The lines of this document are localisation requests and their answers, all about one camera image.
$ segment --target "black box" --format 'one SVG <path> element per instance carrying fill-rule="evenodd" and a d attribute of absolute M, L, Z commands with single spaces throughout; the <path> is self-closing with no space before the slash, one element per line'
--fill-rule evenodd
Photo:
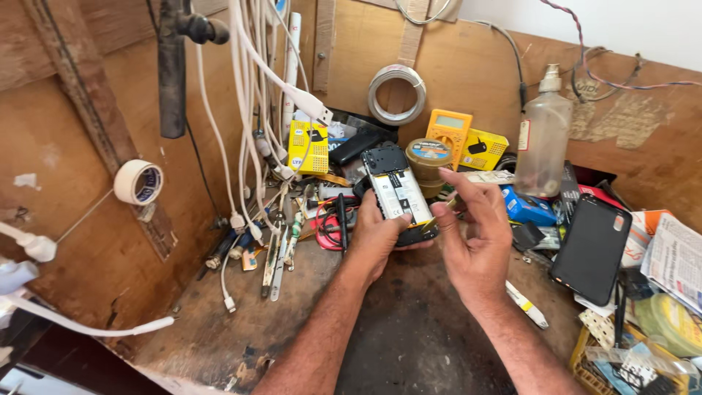
<path fill-rule="evenodd" d="M 554 214 L 556 214 L 556 227 L 561 235 L 561 240 L 565 238 L 566 232 L 570 229 L 575 213 L 575 205 L 580 199 L 580 188 L 575 177 L 573 164 L 569 160 L 563 163 L 563 175 L 561 175 L 561 191 L 551 203 Z"/>

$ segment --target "fingernail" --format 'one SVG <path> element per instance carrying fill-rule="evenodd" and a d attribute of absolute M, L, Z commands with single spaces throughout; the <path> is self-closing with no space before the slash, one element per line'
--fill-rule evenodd
<path fill-rule="evenodd" d="M 434 214 L 434 216 L 444 215 L 444 214 L 446 214 L 446 203 L 445 202 L 432 203 L 432 205 L 429 206 L 429 209 L 431 210 L 432 214 Z"/>

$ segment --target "disassembled smartphone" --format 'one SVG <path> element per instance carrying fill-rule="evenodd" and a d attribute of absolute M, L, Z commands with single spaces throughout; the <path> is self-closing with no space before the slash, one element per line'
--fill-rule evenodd
<path fill-rule="evenodd" d="M 402 148 L 397 145 L 373 148 L 364 151 L 361 158 L 371 187 L 378 198 L 383 218 L 392 219 L 404 213 L 412 214 L 410 226 L 399 234 L 395 245 L 403 247 L 437 237 L 439 230 L 436 227 L 427 233 L 421 233 L 423 225 L 429 222 L 433 215 Z"/>

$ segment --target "man's right hand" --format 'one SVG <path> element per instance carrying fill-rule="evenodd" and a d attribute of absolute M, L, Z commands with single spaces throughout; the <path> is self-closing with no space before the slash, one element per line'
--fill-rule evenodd
<path fill-rule="evenodd" d="M 439 173 L 462 197 L 468 208 L 466 221 L 475 224 L 475 237 L 461 235 L 458 219 L 446 203 L 431 206 L 443 238 L 443 254 L 449 280 L 468 310 L 489 314 L 503 306 L 507 294 L 508 259 L 512 231 L 507 220 L 505 201 L 494 184 L 471 183 L 454 171 L 440 168 Z"/>

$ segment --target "blue box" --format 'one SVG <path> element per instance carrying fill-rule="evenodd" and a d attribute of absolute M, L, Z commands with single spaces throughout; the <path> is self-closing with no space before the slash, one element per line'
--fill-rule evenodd
<path fill-rule="evenodd" d="M 556 216 L 548 201 L 526 195 L 518 195 L 511 185 L 500 186 L 505 198 L 507 213 L 518 222 L 533 222 L 537 226 L 551 226 L 556 223 Z"/>

